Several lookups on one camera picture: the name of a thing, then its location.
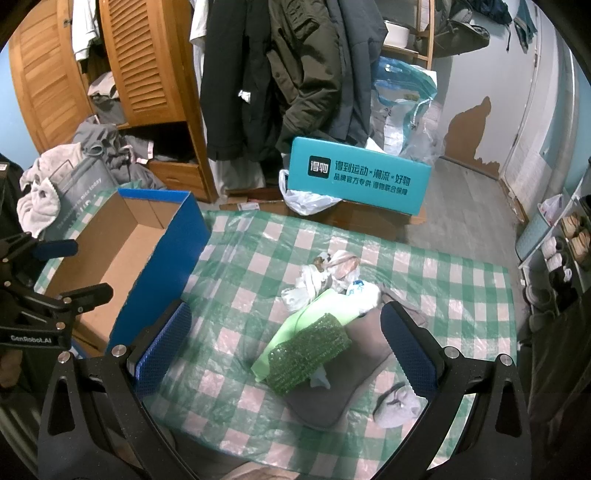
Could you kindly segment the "shoe rack with shoes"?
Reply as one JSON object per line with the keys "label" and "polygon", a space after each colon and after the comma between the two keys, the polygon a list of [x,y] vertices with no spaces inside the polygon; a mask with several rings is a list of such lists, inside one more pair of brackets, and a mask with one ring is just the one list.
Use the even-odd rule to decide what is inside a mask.
{"label": "shoe rack with shoes", "polygon": [[590,290],[589,171],[519,269],[532,332],[556,320]]}

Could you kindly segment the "crumpled white plastic bag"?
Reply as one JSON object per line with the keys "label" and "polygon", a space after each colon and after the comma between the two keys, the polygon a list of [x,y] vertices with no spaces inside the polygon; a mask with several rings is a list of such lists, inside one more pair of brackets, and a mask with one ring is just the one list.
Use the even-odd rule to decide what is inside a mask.
{"label": "crumpled white plastic bag", "polygon": [[361,259],[346,250],[322,252],[311,264],[301,266],[294,286],[283,289],[280,298],[290,313],[308,306],[327,290],[346,293],[360,279]]}

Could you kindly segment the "teal printed shoe box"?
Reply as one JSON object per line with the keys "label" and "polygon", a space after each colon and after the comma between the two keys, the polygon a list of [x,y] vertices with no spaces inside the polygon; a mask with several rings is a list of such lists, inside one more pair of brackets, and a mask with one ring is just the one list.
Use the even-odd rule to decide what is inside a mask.
{"label": "teal printed shoe box", "polygon": [[291,145],[287,186],[346,201],[420,213],[432,167],[383,152],[297,137]]}

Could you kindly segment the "green checkered plastic tablecloth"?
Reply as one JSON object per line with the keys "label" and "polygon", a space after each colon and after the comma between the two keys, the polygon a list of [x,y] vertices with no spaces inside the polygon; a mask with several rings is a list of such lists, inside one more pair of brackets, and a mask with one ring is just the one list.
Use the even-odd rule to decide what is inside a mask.
{"label": "green checkered plastic tablecloth", "polygon": [[510,275],[489,263],[266,212],[201,212],[190,194],[151,190],[96,196],[69,236],[76,255],[50,261],[36,290],[114,292],[80,320],[78,349],[130,344],[183,301],[189,324],[146,406],[168,429],[263,465],[368,479],[394,453],[412,421],[373,418],[404,380],[381,329],[391,300],[466,356],[516,347]]}

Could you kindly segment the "blue plastic bag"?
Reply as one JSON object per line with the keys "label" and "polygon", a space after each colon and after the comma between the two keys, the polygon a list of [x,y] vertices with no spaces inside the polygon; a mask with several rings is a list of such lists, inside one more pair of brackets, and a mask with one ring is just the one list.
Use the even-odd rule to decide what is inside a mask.
{"label": "blue plastic bag", "polygon": [[434,165],[445,142],[439,133],[442,106],[437,73],[382,56],[373,70],[374,142],[387,154]]}

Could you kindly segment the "white towel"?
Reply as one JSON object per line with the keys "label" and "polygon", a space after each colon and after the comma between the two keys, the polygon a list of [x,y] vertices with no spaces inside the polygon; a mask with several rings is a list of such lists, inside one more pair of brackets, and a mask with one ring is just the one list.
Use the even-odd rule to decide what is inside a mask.
{"label": "white towel", "polygon": [[62,144],[42,153],[19,179],[24,195],[16,213],[24,232],[34,238],[49,227],[60,210],[56,185],[83,160],[80,143]]}

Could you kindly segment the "hanging dark coats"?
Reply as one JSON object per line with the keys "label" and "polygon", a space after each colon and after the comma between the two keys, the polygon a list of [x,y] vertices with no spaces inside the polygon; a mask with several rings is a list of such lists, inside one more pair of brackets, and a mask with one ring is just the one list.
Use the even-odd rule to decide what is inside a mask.
{"label": "hanging dark coats", "polygon": [[200,102],[212,161],[274,160],[297,137],[365,146],[387,34],[375,1],[207,1]]}

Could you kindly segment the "green bubble wrap piece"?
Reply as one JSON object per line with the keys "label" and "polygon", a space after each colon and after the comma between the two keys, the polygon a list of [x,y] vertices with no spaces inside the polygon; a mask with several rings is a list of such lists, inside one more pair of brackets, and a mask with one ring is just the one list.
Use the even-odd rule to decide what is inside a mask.
{"label": "green bubble wrap piece", "polygon": [[339,325],[332,315],[325,315],[318,323],[270,352],[270,374],[266,384],[276,395],[287,395],[351,345],[345,327]]}

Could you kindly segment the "wooden louvered wardrobe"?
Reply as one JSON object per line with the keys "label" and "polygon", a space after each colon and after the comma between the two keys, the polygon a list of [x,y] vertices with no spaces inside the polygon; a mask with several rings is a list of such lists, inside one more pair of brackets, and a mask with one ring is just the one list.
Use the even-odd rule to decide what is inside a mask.
{"label": "wooden louvered wardrobe", "polygon": [[[1,4],[1,39],[9,48],[16,98],[40,152],[70,142],[92,113],[89,77],[71,49],[72,10],[69,1]],[[151,161],[148,167],[168,188],[215,202],[188,41],[189,3],[101,1],[98,13],[124,115],[121,129],[152,127],[169,144],[190,141],[193,161]]]}

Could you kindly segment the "large grey sock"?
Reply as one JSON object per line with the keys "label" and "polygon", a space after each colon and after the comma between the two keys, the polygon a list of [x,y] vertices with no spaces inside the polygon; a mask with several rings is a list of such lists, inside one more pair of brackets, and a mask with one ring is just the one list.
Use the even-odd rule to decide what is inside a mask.
{"label": "large grey sock", "polygon": [[331,387],[311,387],[304,381],[287,394],[287,408],[297,421],[321,431],[338,427],[353,402],[394,362],[394,353],[381,328],[382,309],[393,300],[401,303],[418,326],[428,324],[418,307],[384,288],[377,307],[346,325],[352,345],[325,365]]}

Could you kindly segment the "small grey sock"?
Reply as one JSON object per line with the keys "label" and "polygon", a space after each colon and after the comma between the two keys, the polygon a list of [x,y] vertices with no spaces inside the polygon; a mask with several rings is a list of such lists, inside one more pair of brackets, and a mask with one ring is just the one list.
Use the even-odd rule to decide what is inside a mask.
{"label": "small grey sock", "polygon": [[383,429],[394,429],[417,419],[422,404],[414,390],[404,383],[394,385],[377,405],[373,418]]}

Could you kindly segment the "grey tote bag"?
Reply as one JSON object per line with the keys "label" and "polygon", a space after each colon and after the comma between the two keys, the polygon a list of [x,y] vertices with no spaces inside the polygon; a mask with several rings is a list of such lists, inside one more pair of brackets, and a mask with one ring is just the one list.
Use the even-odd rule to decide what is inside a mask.
{"label": "grey tote bag", "polygon": [[70,170],[66,169],[67,166],[70,164],[65,162],[58,170],[62,177],[54,188],[60,208],[57,218],[43,232],[45,240],[64,239],[67,231],[98,193],[118,186],[99,158],[87,157]]}

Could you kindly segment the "light green foam sheet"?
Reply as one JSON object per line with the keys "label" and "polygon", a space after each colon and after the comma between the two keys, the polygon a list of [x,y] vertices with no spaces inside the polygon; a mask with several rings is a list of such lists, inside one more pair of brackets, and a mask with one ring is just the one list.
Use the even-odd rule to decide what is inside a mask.
{"label": "light green foam sheet", "polygon": [[356,311],[349,302],[349,298],[346,297],[346,293],[336,293],[335,290],[325,291],[308,306],[290,314],[284,320],[283,325],[267,343],[263,353],[252,364],[252,373],[256,378],[256,382],[263,382],[270,374],[270,352],[281,344],[289,342],[305,328],[318,323],[325,315],[335,317],[335,321],[342,327],[360,317],[359,312]]}

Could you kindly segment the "blue cardboard box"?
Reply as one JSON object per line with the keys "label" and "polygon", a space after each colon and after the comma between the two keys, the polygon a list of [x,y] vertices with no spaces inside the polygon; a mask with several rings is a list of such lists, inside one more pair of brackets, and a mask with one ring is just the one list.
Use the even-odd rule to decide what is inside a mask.
{"label": "blue cardboard box", "polygon": [[211,232],[188,191],[119,188],[98,194],[67,236],[77,253],[49,261],[35,289],[56,297],[111,286],[112,299],[73,328],[74,348],[96,357],[131,344],[181,297]]}

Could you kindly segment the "brown cardboard under box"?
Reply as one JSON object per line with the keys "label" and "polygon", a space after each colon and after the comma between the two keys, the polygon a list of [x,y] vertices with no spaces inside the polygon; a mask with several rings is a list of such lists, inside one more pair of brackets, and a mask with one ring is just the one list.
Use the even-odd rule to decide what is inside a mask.
{"label": "brown cardboard under box", "polygon": [[[290,210],[277,187],[230,191],[221,203],[221,210],[260,210],[283,216],[301,217]],[[342,201],[321,213],[308,216],[308,220],[386,240],[401,241],[408,226],[426,223],[427,213],[424,207],[418,215],[410,216],[370,205]]]}

